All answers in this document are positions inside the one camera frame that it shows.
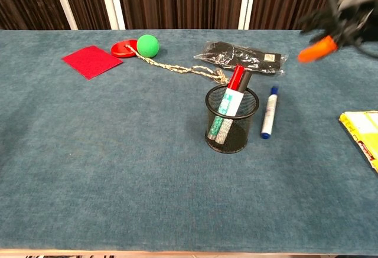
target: red felt square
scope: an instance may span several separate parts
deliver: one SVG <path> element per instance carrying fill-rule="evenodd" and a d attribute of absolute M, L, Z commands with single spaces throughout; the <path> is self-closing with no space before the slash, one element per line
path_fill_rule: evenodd
<path fill-rule="evenodd" d="M 82 48 L 62 59 L 88 80 L 122 63 L 122 60 L 95 45 Z"/>

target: yellow box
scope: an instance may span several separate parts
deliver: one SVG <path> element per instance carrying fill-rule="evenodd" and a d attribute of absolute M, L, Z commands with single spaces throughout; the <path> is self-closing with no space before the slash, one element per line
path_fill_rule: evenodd
<path fill-rule="evenodd" d="M 378 172 L 378 111 L 344 112 L 339 120 Z"/>

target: black mesh pen holder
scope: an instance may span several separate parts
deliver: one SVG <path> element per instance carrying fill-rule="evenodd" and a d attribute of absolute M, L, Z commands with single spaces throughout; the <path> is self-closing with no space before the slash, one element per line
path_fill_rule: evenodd
<path fill-rule="evenodd" d="M 241 151 L 247 145 L 252 116 L 259 108 L 259 98 L 254 91 L 247 88 L 236 115 L 227 116 L 218 112 L 226 89 L 227 85 L 219 85 L 206 95 L 208 116 L 205 139 L 215 151 L 232 154 Z"/>

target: rope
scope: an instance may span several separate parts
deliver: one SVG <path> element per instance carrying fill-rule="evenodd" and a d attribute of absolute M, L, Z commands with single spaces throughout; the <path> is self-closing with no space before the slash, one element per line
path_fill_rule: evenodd
<path fill-rule="evenodd" d="M 128 47 L 133 53 L 136 54 L 141 60 L 146 61 L 147 63 L 162 67 L 165 69 L 168 69 L 169 71 L 177 72 L 177 73 L 194 73 L 194 74 L 199 74 L 208 78 L 213 79 L 215 82 L 219 84 L 228 84 L 229 79 L 224 75 L 223 71 L 218 68 L 218 70 L 213 71 L 207 67 L 204 66 L 192 66 L 191 68 L 184 67 L 184 66 L 179 66 L 179 65 L 169 65 L 169 64 L 162 64 L 159 62 L 156 62 L 150 58 L 143 57 L 141 56 L 136 50 L 134 50 L 130 45 L 125 45 L 125 47 Z"/>

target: red frisbee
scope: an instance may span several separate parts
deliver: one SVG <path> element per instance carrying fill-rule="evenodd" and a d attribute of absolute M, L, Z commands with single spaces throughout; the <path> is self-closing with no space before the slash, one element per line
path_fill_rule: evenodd
<path fill-rule="evenodd" d="M 136 42 L 138 40 L 127 40 L 127 41 L 120 41 L 112 46 L 112 54 L 115 57 L 119 58 L 129 58 L 135 56 L 135 53 L 132 52 L 128 47 L 125 45 L 130 45 L 134 50 L 136 50 Z"/>

